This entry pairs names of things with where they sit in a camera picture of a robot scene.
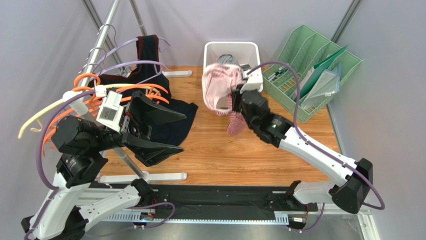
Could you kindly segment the orange plastic hanger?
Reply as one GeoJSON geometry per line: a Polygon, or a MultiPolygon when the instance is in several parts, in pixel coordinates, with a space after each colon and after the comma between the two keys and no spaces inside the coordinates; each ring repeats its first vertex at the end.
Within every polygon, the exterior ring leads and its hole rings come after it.
{"type": "MultiPolygon", "coordinates": [[[[155,94],[146,94],[145,95],[146,97],[148,97],[150,100],[155,100],[156,101],[156,103],[157,104],[159,104],[159,103],[166,103],[166,104],[169,104],[170,103],[170,101],[169,100],[167,100],[166,98],[164,98],[164,97],[162,97],[162,96],[159,96],[159,95],[155,95],[155,94]]],[[[94,106],[94,108],[89,108],[89,113],[92,115],[92,116],[94,116],[94,117],[96,117],[97,116],[97,114],[98,114],[98,109],[100,108],[100,105],[101,105],[101,103],[102,103],[102,101],[100,100],[100,98],[99,97],[97,97],[97,98],[95,98],[95,101],[94,101],[94,103],[92,103],[92,105],[94,106]]],[[[41,154],[42,154],[42,156],[43,157],[45,157],[46,156],[46,154],[45,154],[45,150],[44,150],[44,147],[45,147],[45,144],[47,143],[47,142],[51,142],[52,140],[51,140],[51,136],[56,132],[56,122],[58,122],[60,119],[62,119],[62,118],[64,118],[64,117],[66,117],[66,116],[68,116],[71,112],[73,112],[74,110],[73,109],[68,109],[68,110],[66,110],[66,111],[64,111],[64,112],[60,112],[60,114],[59,115],[57,115],[53,120],[52,120],[52,122],[51,122],[51,124],[50,124],[50,126],[47,128],[48,130],[50,130],[49,132],[47,132],[46,134],[45,134],[45,136],[44,136],[44,139],[43,139],[43,142],[42,142],[42,145],[41,145],[41,154]]]]}

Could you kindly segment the grey garment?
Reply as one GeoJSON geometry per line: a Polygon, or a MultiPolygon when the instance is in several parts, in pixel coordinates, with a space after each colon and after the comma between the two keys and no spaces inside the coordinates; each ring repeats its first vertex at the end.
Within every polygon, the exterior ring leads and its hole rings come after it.
{"type": "Polygon", "coordinates": [[[238,61],[238,58],[232,54],[222,54],[216,59],[216,63],[222,64],[222,65],[237,65],[239,66],[240,63],[238,61]]]}

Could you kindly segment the red white striped top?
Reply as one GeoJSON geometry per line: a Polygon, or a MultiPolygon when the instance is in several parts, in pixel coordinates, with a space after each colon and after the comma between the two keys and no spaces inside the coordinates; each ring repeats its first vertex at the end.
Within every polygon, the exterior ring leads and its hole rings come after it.
{"type": "Polygon", "coordinates": [[[247,124],[243,115],[233,110],[232,92],[245,83],[241,68],[235,64],[210,64],[204,69],[201,83],[205,106],[217,116],[229,117],[228,135],[240,134],[247,124]]]}

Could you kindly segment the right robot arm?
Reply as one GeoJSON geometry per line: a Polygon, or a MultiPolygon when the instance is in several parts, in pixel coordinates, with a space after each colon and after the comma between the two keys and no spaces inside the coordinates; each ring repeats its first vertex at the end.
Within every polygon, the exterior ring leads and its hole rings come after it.
{"type": "Polygon", "coordinates": [[[296,180],[287,195],[300,204],[335,204],[350,214],[360,211],[373,184],[369,160],[354,160],[316,141],[289,119],[271,112],[267,99],[256,90],[235,90],[231,99],[233,110],[242,114],[260,140],[298,156],[329,178],[320,182],[296,180]]]}

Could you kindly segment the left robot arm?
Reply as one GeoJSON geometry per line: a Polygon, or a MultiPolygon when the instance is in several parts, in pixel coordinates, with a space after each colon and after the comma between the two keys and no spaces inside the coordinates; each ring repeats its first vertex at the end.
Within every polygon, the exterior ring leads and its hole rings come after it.
{"type": "Polygon", "coordinates": [[[95,181],[108,162],[102,151],[126,147],[145,166],[159,164],[181,153],[179,146],[151,141],[147,120],[158,125],[185,118],[135,91],[126,106],[122,95],[110,91],[100,105],[96,121],[65,116],[56,125],[52,142],[61,157],[53,186],[33,215],[21,225],[25,239],[79,240],[94,225],[124,209],[146,209],[153,203],[153,190],[143,178],[136,178],[119,192],[97,202],[77,205],[80,196],[95,181]]]}

